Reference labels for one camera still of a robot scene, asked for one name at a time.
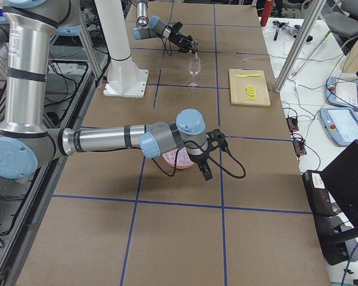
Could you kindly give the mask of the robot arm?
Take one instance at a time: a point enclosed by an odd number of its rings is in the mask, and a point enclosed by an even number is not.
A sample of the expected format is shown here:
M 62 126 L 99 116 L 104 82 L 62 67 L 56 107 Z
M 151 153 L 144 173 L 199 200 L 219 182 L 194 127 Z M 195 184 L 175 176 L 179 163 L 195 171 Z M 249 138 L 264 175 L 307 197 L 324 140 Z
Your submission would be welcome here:
M 169 43 L 178 47 L 179 52 L 196 54 L 198 41 L 194 40 L 191 35 L 185 36 L 180 32 L 183 24 L 180 21 L 168 24 L 156 15 L 149 18 L 148 3 L 148 1 L 136 1 L 137 19 L 136 28 L 133 30 L 134 39 L 167 39 Z
M 10 25 L 5 117 L 0 123 L 0 176 L 20 179 L 62 156 L 89 151 L 141 148 L 146 158 L 185 147 L 205 180 L 212 179 L 207 159 L 211 139 L 207 138 L 200 111 L 186 109 L 175 123 L 126 125 L 111 129 L 48 129 L 42 122 L 47 81 L 50 37 L 58 28 L 82 31 L 79 1 L 4 1 L 3 15 Z M 180 52 L 197 52 L 190 35 L 180 33 L 182 23 L 173 26 L 153 16 L 145 20 L 148 1 L 137 1 L 135 39 L 166 38 Z M 105 95 L 144 95 L 148 70 L 139 69 L 131 58 L 124 14 L 120 1 L 95 1 L 106 40 L 110 79 Z

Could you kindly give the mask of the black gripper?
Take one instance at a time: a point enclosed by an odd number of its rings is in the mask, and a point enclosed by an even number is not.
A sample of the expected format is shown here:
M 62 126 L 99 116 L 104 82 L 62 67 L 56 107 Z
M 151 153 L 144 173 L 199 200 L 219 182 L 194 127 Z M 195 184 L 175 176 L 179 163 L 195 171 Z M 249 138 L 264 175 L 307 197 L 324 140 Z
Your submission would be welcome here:
M 180 32 L 180 29 L 182 28 L 182 26 L 183 26 L 183 24 L 180 21 L 176 22 L 171 27 L 171 31 L 169 33 L 168 39 L 171 43 L 173 43 L 174 45 L 176 45 L 178 47 L 178 52 L 194 53 L 194 51 L 198 50 L 199 43 L 197 40 L 193 40 L 191 35 L 184 36 Z
M 212 179 L 212 171 L 208 165 L 208 157 L 209 157 L 208 152 L 196 154 L 196 155 L 189 153 L 190 160 L 199 165 L 199 170 L 201 171 L 206 181 Z

